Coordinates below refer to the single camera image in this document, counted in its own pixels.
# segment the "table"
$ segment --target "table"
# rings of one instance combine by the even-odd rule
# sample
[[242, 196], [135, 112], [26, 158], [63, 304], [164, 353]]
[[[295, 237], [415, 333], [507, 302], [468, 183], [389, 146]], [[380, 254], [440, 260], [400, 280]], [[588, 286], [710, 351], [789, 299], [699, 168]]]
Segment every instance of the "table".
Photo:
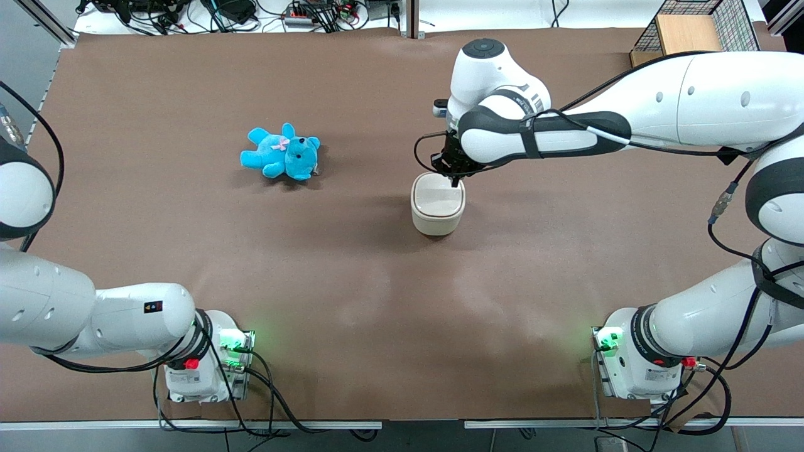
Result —
[[[467, 179], [458, 230], [430, 240], [410, 221], [411, 145], [443, 128], [431, 102], [471, 39], [507, 43], [562, 105], [628, 68], [639, 33], [83, 36], [43, 110], [67, 176], [32, 252], [98, 287], [176, 281], [199, 307], [226, 310], [257, 331], [302, 419], [588, 418], [590, 327], [734, 262], [708, 242], [705, 219], [736, 168], [647, 151], [520, 162]], [[324, 145], [322, 176], [307, 185], [239, 166], [246, 133], [283, 121]], [[31, 153], [47, 146], [38, 130]], [[727, 243], [762, 240], [739, 209], [718, 225]], [[0, 368], [0, 420], [154, 417], [150, 376], [77, 375], [0, 350], [14, 363]], [[763, 351], [730, 373], [733, 414], [800, 417], [804, 364], [787, 357], [801, 350]], [[606, 402], [608, 416], [646, 411]], [[232, 416], [221, 404], [170, 407]], [[242, 407], [263, 417], [265, 398]]]

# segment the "power strip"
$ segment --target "power strip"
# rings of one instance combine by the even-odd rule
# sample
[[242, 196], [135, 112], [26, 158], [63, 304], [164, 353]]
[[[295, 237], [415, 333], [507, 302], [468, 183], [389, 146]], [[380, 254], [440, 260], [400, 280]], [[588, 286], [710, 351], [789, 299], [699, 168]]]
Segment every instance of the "power strip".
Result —
[[285, 10], [285, 25], [288, 27], [312, 27], [313, 19], [307, 16], [304, 11], [296, 11], [292, 6], [288, 5]]

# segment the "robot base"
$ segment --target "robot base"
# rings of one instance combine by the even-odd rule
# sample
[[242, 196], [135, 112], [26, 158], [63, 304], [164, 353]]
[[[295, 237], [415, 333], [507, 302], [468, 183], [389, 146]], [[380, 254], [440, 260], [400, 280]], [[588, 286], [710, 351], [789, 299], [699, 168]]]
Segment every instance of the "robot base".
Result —
[[[226, 379], [235, 400], [243, 400], [248, 389], [248, 373], [243, 368], [251, 365], [250, 353], [237, 353], [223, 347], [221, 331], [238, 331], [237, 324], [228, 314], [219, 310], [205, 311], [212, 324], [212, 345], [226, 371]], [[254, 349], [253, 331], [242, 331], [243, 341], [238, 347]], [[174, 370], [165, 366], [168, 397], [174, 402], [219, 402], [229, 400], [226, 382], [221, 376], [218, 360], [212, 349], [199, 360], [195, 369]]]
[[636, 308], [614, 311], [605, 326], [593, 329], [596, 347], [615, 346], [598, 354], [603, 392], [608, 397], [648, 399], [652, 405], [668, 400], [678, 388], [682, 366], [659, 367], [639, 354], [631, 338], [631, 319]]

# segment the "lid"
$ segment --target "lid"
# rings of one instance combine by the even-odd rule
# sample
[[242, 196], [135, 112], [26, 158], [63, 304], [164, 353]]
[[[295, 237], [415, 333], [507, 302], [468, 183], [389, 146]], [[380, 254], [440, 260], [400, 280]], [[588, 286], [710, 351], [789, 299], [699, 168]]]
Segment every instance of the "lid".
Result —
[[442, 175], [421, 175], [413, 186], [413, 203], [425, 216], [453, 216], [463, 205], [463, 183], [452, 188], [449, 178]]

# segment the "metal frame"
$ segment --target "metal frame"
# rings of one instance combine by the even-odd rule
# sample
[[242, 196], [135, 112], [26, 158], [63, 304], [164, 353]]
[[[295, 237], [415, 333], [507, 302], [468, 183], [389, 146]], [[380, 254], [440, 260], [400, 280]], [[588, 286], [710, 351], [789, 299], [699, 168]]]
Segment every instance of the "metal frame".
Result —
[[[185, 429], [236, 429], [240, 426], [238, 421], [205, 421], [186, 420], [171, 421], [179, 428]], [[311, 429], [332, 430], [380, 430], [381, 421], [305, 421], [305, 427]], [[267, 421], [246, 422], [249, 429], [267, 430]], [[0, 422], [0, 432], [33, 431], [33, 430], [86, 430], [86, 429], [158, 429], [159, 421], [56, 421], [56, 422]], [[293, 423], [287, 421], [274, 421], [274, 429], [296, 429]]]
[[425, 38], [425, 33], [419, 27], [419, 0], [407, 0], [405, 2], [405, 25], [407, 25], [407, 29], [404, 31], [405, 38]]
[[66, 47], [75, 47], [76, 37], [72, 31], [64, 26], [39, 0], [14, 0], [14, 2], [25, 10], [50, 36], [53, 36]]
[[784, 33], [791, 25], [804, 14], [804, 1], [791, 0], [776, 16], [768, 21], [768, 31], [774, 36]]
[[[600, 427], [628, 425], [636, 419], [601, 419]], [[685, 427], [711, 427], [717, 419], [693, 419]], [[647, 419], [644, 426], [658, 425], [658, 419]], [[804, 427], [804, 417], [730, 417], [726, 425], [732, 427]], [[465, 429], [587, 429], [597, 424], [594, 419], [544, 419], [509, 421], [464, 421]]]

